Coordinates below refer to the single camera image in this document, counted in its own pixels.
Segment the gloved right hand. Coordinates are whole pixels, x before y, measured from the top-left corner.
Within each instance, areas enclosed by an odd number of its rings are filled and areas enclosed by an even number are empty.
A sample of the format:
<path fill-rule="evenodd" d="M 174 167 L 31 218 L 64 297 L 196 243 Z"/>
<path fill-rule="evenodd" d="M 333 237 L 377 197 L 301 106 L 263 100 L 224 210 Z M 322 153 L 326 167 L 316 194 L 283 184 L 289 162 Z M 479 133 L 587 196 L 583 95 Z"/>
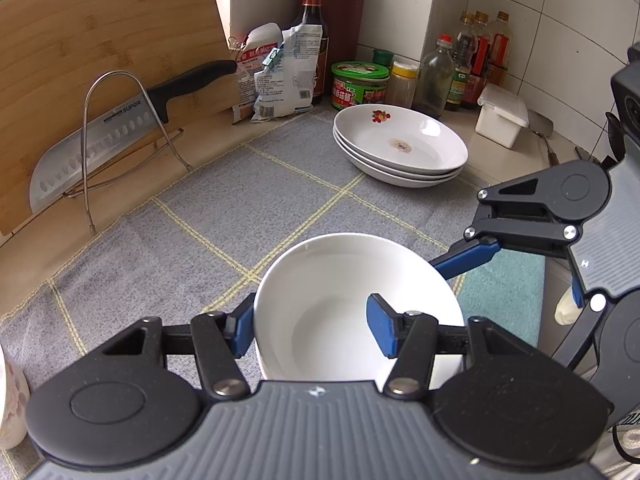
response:
<path fill-rule="evenodd" d="M 561 326 L 569 326 L 577 321 L 580 312 L 582 308 L 574 299 L 574 290 L 568 288 L 556 304 L 554 320 Z"/>

